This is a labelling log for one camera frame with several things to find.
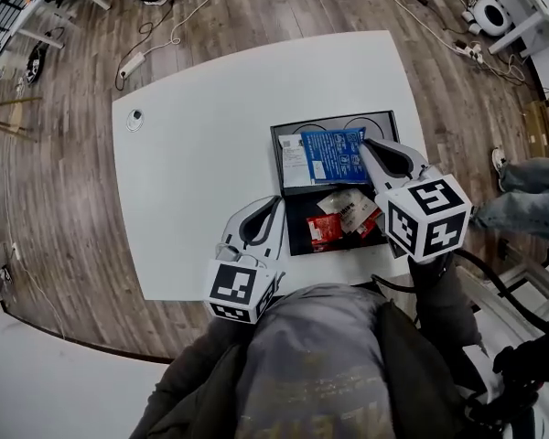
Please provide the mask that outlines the white printed packet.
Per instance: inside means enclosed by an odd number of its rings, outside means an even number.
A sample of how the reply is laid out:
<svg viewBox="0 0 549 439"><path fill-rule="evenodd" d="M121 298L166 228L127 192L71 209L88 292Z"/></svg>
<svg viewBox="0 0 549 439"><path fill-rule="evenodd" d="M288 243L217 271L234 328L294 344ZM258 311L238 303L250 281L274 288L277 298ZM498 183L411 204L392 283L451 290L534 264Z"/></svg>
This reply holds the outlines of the white printed packet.
<svg viewBox="0 0 549 439"><path fill-rule="evenodd" d="M278 141L282 148L283 187L313 186L301 134L280 135Z"/></svg>

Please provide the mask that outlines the beige packet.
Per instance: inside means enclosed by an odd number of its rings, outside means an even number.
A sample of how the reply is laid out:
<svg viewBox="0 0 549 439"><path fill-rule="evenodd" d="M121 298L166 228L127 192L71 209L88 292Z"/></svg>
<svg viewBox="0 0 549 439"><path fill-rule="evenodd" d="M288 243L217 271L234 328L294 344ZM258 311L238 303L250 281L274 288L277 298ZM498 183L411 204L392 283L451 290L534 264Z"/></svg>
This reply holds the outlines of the beige packet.
<svg viewBox="0 0 549 439"><path fill-rule="evenodd" d="M326 214L339 214L340 227L346 234L356 231L378 210L377 205L357 188L342 189L318 202Z"/></svg>

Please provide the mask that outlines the person's left forearm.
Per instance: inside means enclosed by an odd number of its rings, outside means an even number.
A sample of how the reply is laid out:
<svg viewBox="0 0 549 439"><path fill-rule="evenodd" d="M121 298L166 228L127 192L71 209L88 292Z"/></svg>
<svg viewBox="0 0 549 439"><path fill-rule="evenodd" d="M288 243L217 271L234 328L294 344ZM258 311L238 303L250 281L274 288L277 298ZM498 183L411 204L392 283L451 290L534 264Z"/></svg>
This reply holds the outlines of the person's left forearm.
<svg viewBox="0 0 549 439"><path fill-rule="evenodd" d="M168 366L150 400L160 400L165 405L183 400L209 378L229 348L247 342L254 330L255 326L251 324L214 319L206 333Z"/></svg>

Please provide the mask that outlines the person's torso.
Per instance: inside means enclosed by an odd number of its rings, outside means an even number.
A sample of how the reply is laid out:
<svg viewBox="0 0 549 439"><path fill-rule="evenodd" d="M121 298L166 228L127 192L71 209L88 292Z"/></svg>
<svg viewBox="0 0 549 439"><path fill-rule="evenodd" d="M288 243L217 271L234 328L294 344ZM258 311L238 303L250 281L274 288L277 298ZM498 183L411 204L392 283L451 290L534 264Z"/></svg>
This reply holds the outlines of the person's torso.
<svg viewBox="0 0 549 439"><path fill-rule="evenodd" d="M368 287L287 295L174 405L150 400L129 439L481 439L462 390L482 382Z"/></svg>

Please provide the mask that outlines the white round appliance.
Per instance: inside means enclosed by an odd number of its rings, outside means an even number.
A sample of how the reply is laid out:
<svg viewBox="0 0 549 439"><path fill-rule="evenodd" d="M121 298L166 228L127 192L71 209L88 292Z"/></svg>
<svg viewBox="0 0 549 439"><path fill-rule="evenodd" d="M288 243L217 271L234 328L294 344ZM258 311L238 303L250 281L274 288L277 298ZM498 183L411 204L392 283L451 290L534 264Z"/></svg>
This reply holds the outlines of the white round appliance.
<svg viewBox="0 0 549 439"><path fill-rule="evenodd" d="M511 26L510 14L499 0L470 0L462 18L473 35L484 32L490 37L500 37Z"/></svg>

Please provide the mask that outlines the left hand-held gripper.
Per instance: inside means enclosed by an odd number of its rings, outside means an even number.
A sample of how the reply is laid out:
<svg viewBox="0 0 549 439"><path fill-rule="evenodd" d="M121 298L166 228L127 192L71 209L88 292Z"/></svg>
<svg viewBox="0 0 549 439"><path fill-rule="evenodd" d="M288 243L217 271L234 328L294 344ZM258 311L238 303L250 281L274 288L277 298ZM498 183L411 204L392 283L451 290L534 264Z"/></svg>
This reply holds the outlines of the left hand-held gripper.
<svg viewBox="0 0 549 439"><path fill-rule="evenodd" d="M284 225L281 196L259 198L229 218L206 273L204 304L214 317L252 325L259 321L285 276L262 261L278 259Z"/></svg>

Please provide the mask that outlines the person's right forearm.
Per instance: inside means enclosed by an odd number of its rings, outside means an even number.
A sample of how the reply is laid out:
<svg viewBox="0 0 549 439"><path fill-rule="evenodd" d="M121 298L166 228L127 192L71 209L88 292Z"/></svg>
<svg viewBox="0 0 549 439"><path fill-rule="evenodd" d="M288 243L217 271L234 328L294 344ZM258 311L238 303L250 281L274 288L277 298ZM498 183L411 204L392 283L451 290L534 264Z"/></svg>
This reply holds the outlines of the person's right forearm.
<svg viewBox="0 0 549 439"><path fill-rule="evenodd" d="M416 262L408 258L421 331L437 348L481 345L476 318L459 281L453 252Z"/></svg>

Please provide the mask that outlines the small shiny red packet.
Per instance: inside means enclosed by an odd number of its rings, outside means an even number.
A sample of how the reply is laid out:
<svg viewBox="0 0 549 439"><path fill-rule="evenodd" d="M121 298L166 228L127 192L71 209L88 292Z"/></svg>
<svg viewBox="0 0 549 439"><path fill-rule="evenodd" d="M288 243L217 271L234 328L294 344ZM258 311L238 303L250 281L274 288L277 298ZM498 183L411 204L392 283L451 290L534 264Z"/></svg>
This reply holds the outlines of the small shiny red packet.
<svg viewBox="0 0 549 439"><path fill-rule="evenodd" d="M376 228L376 220L381 215L382 211L378 207L358 211L356 214L356 228L354 232L361 238L365 238Z"/></svg>

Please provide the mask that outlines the white power strip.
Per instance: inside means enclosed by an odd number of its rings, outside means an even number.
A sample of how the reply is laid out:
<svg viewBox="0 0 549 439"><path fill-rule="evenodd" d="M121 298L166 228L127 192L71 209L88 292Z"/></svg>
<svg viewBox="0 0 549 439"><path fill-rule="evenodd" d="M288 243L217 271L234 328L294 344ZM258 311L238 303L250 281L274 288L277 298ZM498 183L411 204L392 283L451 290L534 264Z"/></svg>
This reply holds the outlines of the white power strip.
<svg viewBox="0 0 549 439"><path fill-rule="evenodd" d="M137 52L129 61L127 61L119 70L119 76L122 80L129 77L145 62L145 55Z"/></svg>
<svg viewBox="0 0 549 439"><path fill-rule="evenodd" d="M483 63L483 55L479 42L467 44L461 40L457 40L454 42L453 49L457 54L477 62L479 65Z"/></svg>

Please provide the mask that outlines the black harness gear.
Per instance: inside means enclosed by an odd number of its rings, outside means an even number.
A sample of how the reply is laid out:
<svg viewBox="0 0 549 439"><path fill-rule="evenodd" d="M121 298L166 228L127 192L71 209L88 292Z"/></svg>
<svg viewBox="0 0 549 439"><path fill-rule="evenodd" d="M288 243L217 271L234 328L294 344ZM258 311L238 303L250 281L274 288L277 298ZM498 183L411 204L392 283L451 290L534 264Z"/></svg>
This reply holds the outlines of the black harness gear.
<svg viewBox="0 0 549 439"><path fill-rule="evenodd" d="M489 359L478 347L464 351L474 363L486 390L468 397L466 417L495 439L511 431L511 439L535 439L533 406L549 382L549 333L520 346L506 347Z"/></svg>

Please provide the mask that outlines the blue packet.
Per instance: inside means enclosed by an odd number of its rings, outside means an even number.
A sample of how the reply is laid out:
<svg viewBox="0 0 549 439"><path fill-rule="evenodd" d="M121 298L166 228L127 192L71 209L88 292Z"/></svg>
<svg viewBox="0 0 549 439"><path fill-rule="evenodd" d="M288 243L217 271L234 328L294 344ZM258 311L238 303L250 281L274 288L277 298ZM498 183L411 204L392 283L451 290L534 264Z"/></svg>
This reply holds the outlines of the blue packet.
<svg viewBox="0 0 549 439"><path fill-rule="evenodd" d="M365 128L302 132L307 168L314 184L366 184L360 155Z"/></svg>

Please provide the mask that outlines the red square packet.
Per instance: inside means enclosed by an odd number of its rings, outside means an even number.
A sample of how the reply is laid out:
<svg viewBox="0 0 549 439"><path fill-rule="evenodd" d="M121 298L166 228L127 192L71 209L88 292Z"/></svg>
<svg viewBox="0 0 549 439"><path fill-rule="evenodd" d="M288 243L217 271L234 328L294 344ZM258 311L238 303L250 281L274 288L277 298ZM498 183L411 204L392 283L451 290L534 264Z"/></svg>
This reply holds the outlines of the red square packet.
<svg viewBox="0 0 549 439"><path fill-rule="evenodd" d="M337 251L341 248L343 232L338 213L309 217L307 226L314 253Z"/></svg>

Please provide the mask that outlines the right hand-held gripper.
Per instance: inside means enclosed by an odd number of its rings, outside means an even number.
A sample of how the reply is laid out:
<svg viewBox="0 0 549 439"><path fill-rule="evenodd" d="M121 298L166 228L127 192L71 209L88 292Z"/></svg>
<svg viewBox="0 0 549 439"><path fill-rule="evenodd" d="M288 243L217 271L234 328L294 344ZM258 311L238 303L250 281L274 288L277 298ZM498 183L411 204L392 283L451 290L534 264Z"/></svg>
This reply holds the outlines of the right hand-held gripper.
<svg viewBox="0 0 549 439"><path fill-rule="evenodd" d="M415 262L425 262L460 248L472 204L453 175L435 167L419 177L426 159L415 149L390 140L366 138L359 147L384 216L384 233Z"/></svg>

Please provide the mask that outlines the cardboard box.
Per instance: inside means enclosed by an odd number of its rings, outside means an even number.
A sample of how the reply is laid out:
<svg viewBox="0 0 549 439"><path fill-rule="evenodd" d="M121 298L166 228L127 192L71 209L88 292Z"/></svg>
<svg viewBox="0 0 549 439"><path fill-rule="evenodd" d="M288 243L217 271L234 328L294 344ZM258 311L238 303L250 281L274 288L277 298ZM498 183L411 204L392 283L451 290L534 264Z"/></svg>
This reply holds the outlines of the cardboard box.
<svg viewBox="0 0 549 439"><path fill-rule="evenodd" d="M522 107L530 155L549 157L549 99Z"/></svg>

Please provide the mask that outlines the black drawer box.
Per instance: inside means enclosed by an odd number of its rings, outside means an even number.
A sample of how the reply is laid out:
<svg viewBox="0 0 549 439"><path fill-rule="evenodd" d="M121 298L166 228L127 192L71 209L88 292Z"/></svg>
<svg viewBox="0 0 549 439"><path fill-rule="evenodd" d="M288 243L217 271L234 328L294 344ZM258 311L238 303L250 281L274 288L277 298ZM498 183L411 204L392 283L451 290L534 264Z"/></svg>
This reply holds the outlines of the black drawer box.
<svg viewBox="0 0 549 439"><path fill-rule="evenodd" d="M350 128L365 128L365 138L375 140L399 140L395 115L391 111L365 112L359 114L324 117L320 119L283 123L270 128L273 141L274 158L279 180L280 192L286 205L286 223L290 253L293 256L314 253L311 246L307 218L326 215L318 207L318 202L333 192L357 188L365 196L373 200L375 190L369 180L366 184L314 184L310 187L283 187L282 148L279 144L280 135L301 134L318 130L342 130ZM340 250L351 250L360 247L380 245L386 242L381 232L376 228L365 238L355 232L343 232Z"/></svg>

